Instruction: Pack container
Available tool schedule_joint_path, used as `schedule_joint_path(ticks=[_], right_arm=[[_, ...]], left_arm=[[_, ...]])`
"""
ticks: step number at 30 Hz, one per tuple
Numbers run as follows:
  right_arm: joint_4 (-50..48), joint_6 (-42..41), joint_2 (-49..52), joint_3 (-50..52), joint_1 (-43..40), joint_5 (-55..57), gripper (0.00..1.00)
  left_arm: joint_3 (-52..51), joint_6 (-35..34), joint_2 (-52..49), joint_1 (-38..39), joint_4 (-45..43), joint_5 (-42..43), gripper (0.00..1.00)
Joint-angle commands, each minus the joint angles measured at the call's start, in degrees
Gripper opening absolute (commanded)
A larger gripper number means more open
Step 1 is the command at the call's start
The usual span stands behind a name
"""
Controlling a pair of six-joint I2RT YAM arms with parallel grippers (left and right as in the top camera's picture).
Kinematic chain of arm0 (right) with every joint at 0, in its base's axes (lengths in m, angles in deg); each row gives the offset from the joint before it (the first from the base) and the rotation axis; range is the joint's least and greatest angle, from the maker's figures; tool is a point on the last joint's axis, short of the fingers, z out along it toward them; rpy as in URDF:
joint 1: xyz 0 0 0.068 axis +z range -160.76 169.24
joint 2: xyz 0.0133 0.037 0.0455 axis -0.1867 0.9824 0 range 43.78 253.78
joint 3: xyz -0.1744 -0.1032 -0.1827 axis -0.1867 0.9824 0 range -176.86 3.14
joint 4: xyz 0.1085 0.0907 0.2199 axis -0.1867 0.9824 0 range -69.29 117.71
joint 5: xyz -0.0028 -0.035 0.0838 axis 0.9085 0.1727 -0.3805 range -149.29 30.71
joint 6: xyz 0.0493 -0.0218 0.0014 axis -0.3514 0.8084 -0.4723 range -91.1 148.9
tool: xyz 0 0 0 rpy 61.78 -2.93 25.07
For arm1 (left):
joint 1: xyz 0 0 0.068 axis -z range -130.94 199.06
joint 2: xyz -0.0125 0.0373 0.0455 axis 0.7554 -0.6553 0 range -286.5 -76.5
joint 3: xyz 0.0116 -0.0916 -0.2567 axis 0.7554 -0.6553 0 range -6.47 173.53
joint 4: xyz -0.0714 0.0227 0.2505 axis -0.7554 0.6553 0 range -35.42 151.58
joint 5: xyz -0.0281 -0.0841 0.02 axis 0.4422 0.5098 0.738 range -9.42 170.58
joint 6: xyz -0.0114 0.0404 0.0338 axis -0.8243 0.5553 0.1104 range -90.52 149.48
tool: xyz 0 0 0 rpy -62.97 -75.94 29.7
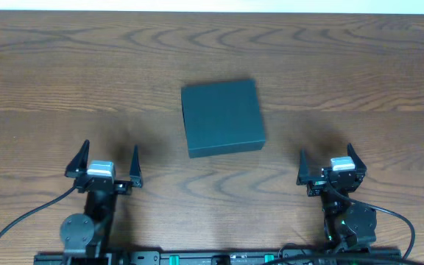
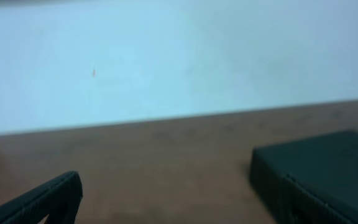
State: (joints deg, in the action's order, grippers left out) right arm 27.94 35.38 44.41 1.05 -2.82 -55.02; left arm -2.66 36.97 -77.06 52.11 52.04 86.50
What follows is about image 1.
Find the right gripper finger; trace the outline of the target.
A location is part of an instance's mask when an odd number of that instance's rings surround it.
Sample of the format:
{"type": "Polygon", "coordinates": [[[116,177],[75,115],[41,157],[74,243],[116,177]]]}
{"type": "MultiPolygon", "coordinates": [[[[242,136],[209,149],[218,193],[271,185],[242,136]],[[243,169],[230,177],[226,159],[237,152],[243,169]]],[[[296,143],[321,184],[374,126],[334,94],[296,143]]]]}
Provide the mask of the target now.
{"type": "Polygon", "coordinates": [[[361,158],[356,154],[356,151],[354,150],[353,145],[351,143],[347,145],[347,155],[351,157],[351,159],[353,160],[353,163],[355,164],[355,170],[357,173],[367,172],[366,165],[362,162],[361,158]]]}
{"type": "Polygon", "coordinates": [[[301,149],[296,184],[298,186],[303,186],[303,185],[306,185],[309,180],[310,180],[310,173],[309,173],[309,168],[308,168],[308,164],[306,160],[305,150],[301,149]]]}

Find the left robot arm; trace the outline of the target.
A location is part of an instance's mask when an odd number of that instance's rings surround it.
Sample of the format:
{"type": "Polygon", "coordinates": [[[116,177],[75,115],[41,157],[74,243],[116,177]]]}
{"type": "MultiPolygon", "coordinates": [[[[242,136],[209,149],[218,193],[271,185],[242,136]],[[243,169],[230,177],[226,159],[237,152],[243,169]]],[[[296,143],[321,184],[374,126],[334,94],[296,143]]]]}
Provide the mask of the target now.
{"type": "Polygon", "coordinates": [[[84,212],[72,214],[60,226],[64,249],[62,264],[128,264],[130,256],[123,250],[108,246],[119,195],[130,195],[133,188],[143,185],[134,148],[129,180],[116,179],[116,167],[111,161],[88,160],[90,142],[86,140],[67,165],[65,176],[74,179],[73,188],[86,193],[84,212]]]}

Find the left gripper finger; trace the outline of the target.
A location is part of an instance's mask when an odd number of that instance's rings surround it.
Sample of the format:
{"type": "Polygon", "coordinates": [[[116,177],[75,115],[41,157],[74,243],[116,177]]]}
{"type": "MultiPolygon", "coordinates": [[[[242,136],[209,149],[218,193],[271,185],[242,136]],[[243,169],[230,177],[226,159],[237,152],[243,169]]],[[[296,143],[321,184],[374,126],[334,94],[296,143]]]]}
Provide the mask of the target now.
{"type": "Polygon", "coordinates": [[[130,176],[130,181],[134,187],[141,188],[143,186],[143,178],[142,178],[141,167],[139,163],[137,145],[135,145],[133,150],[129,176],[130,176]]]}
{"type": "Polygon", "coordinates": [[[85,140],[80,147],[78,153],[74,156],[71,162],[67,165],[65,176],[70,178],[78,178],[88,170],[88,154],[90,141],[85,140]]]}

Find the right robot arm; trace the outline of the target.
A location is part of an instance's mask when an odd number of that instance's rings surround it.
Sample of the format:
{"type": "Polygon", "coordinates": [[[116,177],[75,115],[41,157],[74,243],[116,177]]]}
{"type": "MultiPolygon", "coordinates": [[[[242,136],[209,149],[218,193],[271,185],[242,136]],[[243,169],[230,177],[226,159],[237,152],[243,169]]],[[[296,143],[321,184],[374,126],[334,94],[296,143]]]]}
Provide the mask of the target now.
{"type": "Polygon", "coordinates": [[[362,184],[367,167],[351,144],[347,155],[332,158],[329,167],[318,174],[310,172],[305,152],[300,152],[296,184],[307,188],[309,197],[319,197],[324,213],[325,251],[368,251],[375,242],[376,212],[368,206],[349,200],[349,193],[362,184]]]}

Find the dark green box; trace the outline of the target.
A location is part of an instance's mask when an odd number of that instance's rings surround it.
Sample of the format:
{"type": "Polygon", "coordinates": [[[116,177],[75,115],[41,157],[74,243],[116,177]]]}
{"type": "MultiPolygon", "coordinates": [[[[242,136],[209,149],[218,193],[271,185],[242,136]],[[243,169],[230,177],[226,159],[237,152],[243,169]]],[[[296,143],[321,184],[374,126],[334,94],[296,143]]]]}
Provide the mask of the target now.
{"type": "Polygon", "coordinates": [[[253,79],[187,85],[181,105],[190,158],[257,151],[266,143],[253,79]]]}

